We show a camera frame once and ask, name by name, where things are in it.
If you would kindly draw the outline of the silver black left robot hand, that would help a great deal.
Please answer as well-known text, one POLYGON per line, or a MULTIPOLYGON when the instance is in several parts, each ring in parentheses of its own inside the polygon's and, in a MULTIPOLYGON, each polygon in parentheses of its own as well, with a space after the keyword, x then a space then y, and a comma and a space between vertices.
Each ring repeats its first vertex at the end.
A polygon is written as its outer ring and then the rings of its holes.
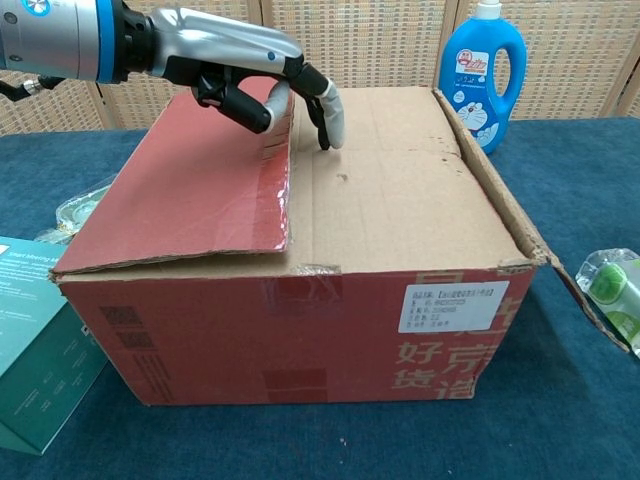
POLYGON ((147 74, 191 88, 199 105, 256 134, 273 129, 293 91, 305 101, 320 147, 343 146, 344 108, 336 85, 286 33, 178 7, 156 8, 149 21, 147 74))

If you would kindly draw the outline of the red cardboard box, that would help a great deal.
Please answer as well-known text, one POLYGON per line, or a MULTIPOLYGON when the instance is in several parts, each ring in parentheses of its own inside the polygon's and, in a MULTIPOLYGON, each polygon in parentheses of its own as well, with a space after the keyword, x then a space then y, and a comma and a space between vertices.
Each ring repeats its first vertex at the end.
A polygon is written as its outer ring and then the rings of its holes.
POLYGON ((176 94, 52 272, 140 402, 468 399, 563 265, 441 92, 347 88, 322 150, 176 94))

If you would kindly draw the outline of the blue pump detergent bottle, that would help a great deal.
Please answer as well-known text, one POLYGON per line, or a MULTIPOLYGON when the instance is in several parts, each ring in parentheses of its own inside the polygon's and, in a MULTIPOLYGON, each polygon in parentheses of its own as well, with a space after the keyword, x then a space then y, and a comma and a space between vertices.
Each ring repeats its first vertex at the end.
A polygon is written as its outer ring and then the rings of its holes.
POLYGON ((527 48, 519 30, 502 18, 500 0, 478 0, 474 14, 447 41, 438 88, 482 150, 490 154, 502 142, 524 84, 527 48), (506 90, 495 85, 499 51, 510 64, 506 90))

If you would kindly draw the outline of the teal product box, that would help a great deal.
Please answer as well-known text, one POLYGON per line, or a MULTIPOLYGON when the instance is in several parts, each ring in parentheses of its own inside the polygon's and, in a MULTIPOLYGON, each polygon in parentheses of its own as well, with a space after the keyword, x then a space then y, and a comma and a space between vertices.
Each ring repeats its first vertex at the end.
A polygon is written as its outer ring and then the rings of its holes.
POLYGON ((64 246, 0 236, 0 447, 41 456, 107 363, 49 273, 64 246))

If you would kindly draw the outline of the clear bottle with green label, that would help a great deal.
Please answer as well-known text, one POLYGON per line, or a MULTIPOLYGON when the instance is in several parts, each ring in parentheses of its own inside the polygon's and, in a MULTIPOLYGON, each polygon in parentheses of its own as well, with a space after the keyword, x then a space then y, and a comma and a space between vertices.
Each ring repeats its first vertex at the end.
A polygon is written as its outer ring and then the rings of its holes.
POLYGON ((627 248, 597 250, 575 279, 640 359, 640 254, 627 248))

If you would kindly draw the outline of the woven folding screen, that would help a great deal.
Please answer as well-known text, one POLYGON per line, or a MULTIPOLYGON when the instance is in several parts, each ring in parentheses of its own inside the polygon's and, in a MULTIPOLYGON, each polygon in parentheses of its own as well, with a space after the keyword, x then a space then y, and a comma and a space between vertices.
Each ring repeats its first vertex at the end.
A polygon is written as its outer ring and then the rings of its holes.
MULTIPOLYGON (((527 46, 516 119, 640 118, 640 0, 500 0, 527 46)), ((433 86, 452 32, 478 0, 127 0, 279 28, 339 87, 433 86)), ((150 126, 172 85, 133 75, 118 86, 70 81, 13 103, 0 136, 150 126)))

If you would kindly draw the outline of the clear plastic dustpan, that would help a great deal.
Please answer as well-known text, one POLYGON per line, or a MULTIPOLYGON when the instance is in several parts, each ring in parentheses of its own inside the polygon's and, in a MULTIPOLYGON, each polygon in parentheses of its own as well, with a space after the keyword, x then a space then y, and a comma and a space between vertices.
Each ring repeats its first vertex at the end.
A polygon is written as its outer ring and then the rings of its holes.
POLYGON ((41 231, 35 241, 50 244, 68 244, 84 226, 99 202, 109 189, 109 185, 84 192, 60 204, 55 211, 54 228, 41 231))

